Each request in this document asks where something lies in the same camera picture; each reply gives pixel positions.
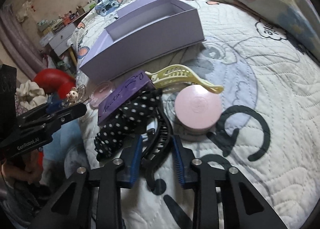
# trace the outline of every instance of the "red object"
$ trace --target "red object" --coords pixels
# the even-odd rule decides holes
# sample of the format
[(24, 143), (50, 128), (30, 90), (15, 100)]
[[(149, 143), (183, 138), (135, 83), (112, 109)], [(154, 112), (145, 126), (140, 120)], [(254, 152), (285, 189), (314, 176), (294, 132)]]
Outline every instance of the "red object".
[(43, 152), (39, 152), (39, 157), (38, 157), (38, 164), (42, 167), (42, 162), (43, 162)]
[(63, 19), (63, 24), (64, 24), (65, 26), (67, 26), (68, 24), (71, 23), (70, 15), (69, 15), (69, 14), (65, 14), (65, 15), (62, 17), (62, 19)]
[(55, 68), (46, 68), (40, 71), (33, 80), (46, 94), (58, 92), (60, 99), (65, 99), (76, 80), (67, 73)]

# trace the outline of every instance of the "quilted bedspread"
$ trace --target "quilted bedspread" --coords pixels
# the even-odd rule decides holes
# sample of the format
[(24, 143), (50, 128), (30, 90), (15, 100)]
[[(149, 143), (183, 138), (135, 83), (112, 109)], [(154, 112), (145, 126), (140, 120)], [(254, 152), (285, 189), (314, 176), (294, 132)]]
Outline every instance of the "quilted bedspread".
[[(79, 62), (103, 28), (115, 20), (118, 7), (133, 0), (113, 1), (116, 7), (93, 9), (73, 34), (71, 42)], [(184, 64), (201, 78), (225, 87), (220, 94), (224, 111), (241, 105), (259, 113), (270, 129), (270, 140), (265, 123), (261, 125), (261, 120), (240, 107), (225, 124), (228, 135), (239, 129), (235, 146), (226, 151), (218, 140), (185, 130), (175, 118), (177, 92), (163, 95), (165, 112), (175, 133), (197, 158), (216, 166), (223, 159), (238, 167), (288, 228), (300, 228), (320, 197), (318, 65), (291, 34), (249, 8), (208, 0), (183, 1), (198, 9), (206, 40), (139, 69), (154, 73), (172, 64)], [(114, 83), (118, 85), (130, 73)], [(80, 84), (92, 87), (87, 76), (78, 71), (77, 85)], [(97, 117), (97, 109), (88, 105), (80, 120), (92, 168), (99, 167), (93, 143), (99, 132)], [(261, 150), (263, 144), (268, 147)], [(180, 188), (171, 155), (155, 177), (166, 185), (161, 195), (148, 190), (143, 176), (133, 189), (122, 190), (126, 228), (191, 228), (193, 191)]]

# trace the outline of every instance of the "black and white polka dot fabric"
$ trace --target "black and white polka dot fabric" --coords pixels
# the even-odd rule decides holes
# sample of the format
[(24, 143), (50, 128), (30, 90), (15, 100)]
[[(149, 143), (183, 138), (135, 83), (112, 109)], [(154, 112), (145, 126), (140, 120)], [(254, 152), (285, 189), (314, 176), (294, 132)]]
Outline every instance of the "black and white polka dot fabric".
[(97, 134), (94, 140), (97, 160), (111, 157), (122, 147), (123, 139), (143, 121), (156, 112), (160, 102), (162, 89), (145, 91), (133, 100), (124, 103), (113, 119)]

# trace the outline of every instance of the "pink compact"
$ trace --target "pink compact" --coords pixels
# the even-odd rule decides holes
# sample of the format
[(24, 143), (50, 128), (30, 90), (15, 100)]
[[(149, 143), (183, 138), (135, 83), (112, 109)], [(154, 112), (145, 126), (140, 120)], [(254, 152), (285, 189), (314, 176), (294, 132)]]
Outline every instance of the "pink compact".
[(208, 131), (222, 113), (220, 96), (201, 85), (191, 85), (180, 91), (174, 103), (177, 118), (189, 130)]
[(96, 86), (90, 95), (90, 105), (93, 108), (97, 108), (99, 104), (107, 98), (115, 90), (115, 87), (111, 81), (103, 82)]

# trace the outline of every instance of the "red cushion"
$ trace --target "red cushion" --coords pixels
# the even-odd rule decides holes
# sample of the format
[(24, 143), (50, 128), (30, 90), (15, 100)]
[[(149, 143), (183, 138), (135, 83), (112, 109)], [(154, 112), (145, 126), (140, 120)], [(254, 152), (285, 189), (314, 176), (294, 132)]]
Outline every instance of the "red cushion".
[(76, 86), (76, 80), (73, 77), (55, 68), (46, 68), (40, 71), (33, 81), (36, 82), (40, 88), (43, 88), (46, 94), (59, 91), (61, 86), (68, 84), (61, 89), (61, 95), (58, 92), (60, 97), (64, 95), (66, 89), (70, 88), (71, 90), (72, 87)]

